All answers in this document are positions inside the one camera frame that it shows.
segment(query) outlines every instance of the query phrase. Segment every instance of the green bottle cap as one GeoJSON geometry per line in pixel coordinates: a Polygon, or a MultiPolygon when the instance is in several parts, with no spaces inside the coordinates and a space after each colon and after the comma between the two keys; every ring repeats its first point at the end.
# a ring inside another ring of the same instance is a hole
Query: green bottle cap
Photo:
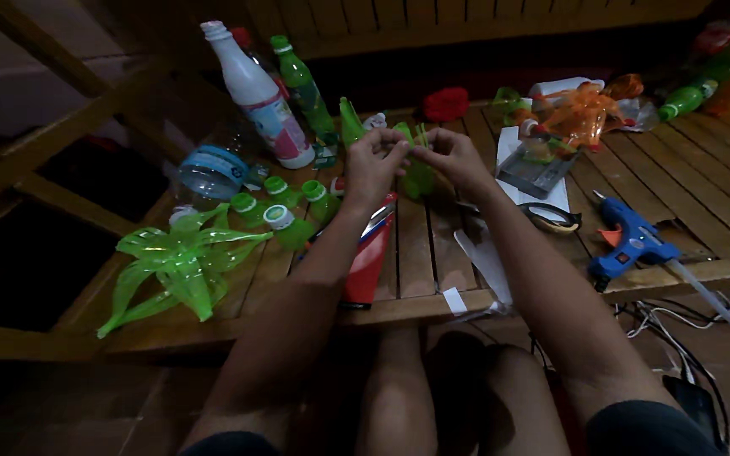
{"type": "Polygon", "coordinates": [[[661,122],[672,120],[677,117],[679,110],[675,105],[663,105],[658,109],[658,118],[661,122]]]}
{"type": "Polygon", "coordinates": [[[303,194],[306,195],[306,199],[309,200],[309,202],[311,203],[319,201],[319,199],[322,198],[326,192],[325,186],[315,180],[310,180],[304,183],[302,190],[303,194]]]}
{"type": "Polygon", "coordinates": [[[275,35],[269,38],[269,42],[272,43],[272,49],[275,50],[275,54],[281,54],[287,50],[292,50],[292,45],[289,44],[289,38],[283,35],[275,35]]]}
{"type": "Polygon", "coordinates": [[[278,176],[272,176],[264,181],[264,187],[266,187],[266,192],[269,193],[269,195],[277,195],[289,188],[289,186],[286,185],[286,181],[278,176]]]}
{"type": "Polygon", "coordinates": [[[256,199],[253,198],[252,195],[250,195],[249,193],[238,193],[238,195],[235,195],[229,199],[229,204],[233,206],[235,212],[240,213],[252,210],[252,208],[256,207],[258,201],[256,201],[256,199]]]}
{"type": "Polygon", "coordinates": [[[283,204],[275,204],[264,212],[264,220],[273,230],[283,230],[294,222],[294,214],[283,204]]]}

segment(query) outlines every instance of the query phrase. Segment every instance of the clear plastic bottle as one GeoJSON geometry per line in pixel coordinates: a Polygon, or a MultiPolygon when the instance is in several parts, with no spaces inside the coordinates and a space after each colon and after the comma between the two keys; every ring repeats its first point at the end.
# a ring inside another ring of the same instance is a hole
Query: clear plastic bottle
{"type": "Polygon", "coordinates": [[[264,212],[264,220],[275,231],[278,243],[289,250],[303,250],[315,233],[311,223],[294,216],[286,206],[275,204],[264,212]]]}
{"type": "Polygon", "coordinates": [[[264,145],[244,123],[221,122],[216,130],[182,162],[178,180],[196,195],[184,192],[180,201],[198,209],[215,207],[241,191],[248,172],[264,145]],[[210,204],[207,199],[215,201],[210,204]]]}
{"type": "Polygon", "coordinates": [[[306,199],[311,203],[309,206],[309,215],[320,226],[326,226],[331,219],[337,215],[340,210],[340,200],[330,194],[325,186],[315,180],[307,181],[301,187],[306,199]]]}

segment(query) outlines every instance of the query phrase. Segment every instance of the cut plastic bottle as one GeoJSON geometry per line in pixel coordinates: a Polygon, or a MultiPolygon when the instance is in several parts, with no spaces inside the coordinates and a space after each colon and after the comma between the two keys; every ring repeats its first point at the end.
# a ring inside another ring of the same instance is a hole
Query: cut plastic bottle
{"type": "Polygon", "coordinates": [[[264,220],[275,231],[275,238],[285,249],[303,250],[306,242],[315,233],[315,227],[294,216],[282,204],[275,204],[264,212],[264,220]]]}
{"type": "Polygon", "coordinates": [[[320,226],[328,225],[340,210],[340,200],[330,194],[322,183],[315,180],[304,183],[302,190],[306,199],[311,203],[309,206],[311,218],[320,226]]]}
{"type": "Polygon", "coordinates": [[[261,226],[264,223],[264,212],[269,207],[267,203],[256,200],[249,193],[238,193],[230,199],[229,204],[247,228],[261,226]]]}
{"type": "Polygon", "coordinates": [[[278,176],[272,176],[264,181],[264,188],[275,204],[283,204],[289,209],[297,207],[303,193],[296,186],[287,185],[286,181],[278,176]]]}

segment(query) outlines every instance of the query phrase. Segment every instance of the crafted plastic decoration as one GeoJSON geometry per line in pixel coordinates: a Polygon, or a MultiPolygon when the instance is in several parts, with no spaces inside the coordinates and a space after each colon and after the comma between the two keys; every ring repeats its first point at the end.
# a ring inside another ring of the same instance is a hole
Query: crafted plastic decoration
{"type": "Polygon", "coordinates": [[[179,218],[165,233],[157,228],[143,228],[128,234],[117,243],[117,250],[137,257],[127,266],[114,286],[112,316],[97,330],[103,338],[118,326],[156,315],[178,303],[184,303],[205,321],[212,308],[227,294],[227,282],[221,273],[247,258],[258,244],[272,233],[242,233],[227,225],[229,204],[222,203],[208,212],[179,218]],[[210,218],[217,217],[211,228],[200,230],[210,218]],[[247,241],[235,250],[226,250],[232,241],[247,241]],[[156,274],[166,290],[128,308],[137,287],[156,274]]]}

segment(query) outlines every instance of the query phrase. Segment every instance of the bottle label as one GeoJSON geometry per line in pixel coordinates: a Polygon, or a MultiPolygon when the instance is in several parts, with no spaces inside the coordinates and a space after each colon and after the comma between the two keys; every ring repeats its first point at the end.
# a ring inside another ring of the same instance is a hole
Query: bottle label
{"type": "Polygon", "coordinates": [[[292,93],[293,98],[298,102],[298,106],[304,113],[319,109],[324,105],[323,99],[319,96],[317,84],[314,81],[292,88],[292,93]]]}
{"type": "Polygon", "coordinates": [[[280,94],[257,105],[241,106],[241,109],[256,125],[258,134],[275,152],[275,157],[289,160],[309,150],[303,130],[280,94]]]}
{"type": "Polygon", "coordinates": [[[247,163],[227,149],[210,144],[200,145],[182,162],[182,166],[200,166],[224,174],[239,187],[244,183],[244,176],[249,172],[247,163]]]}

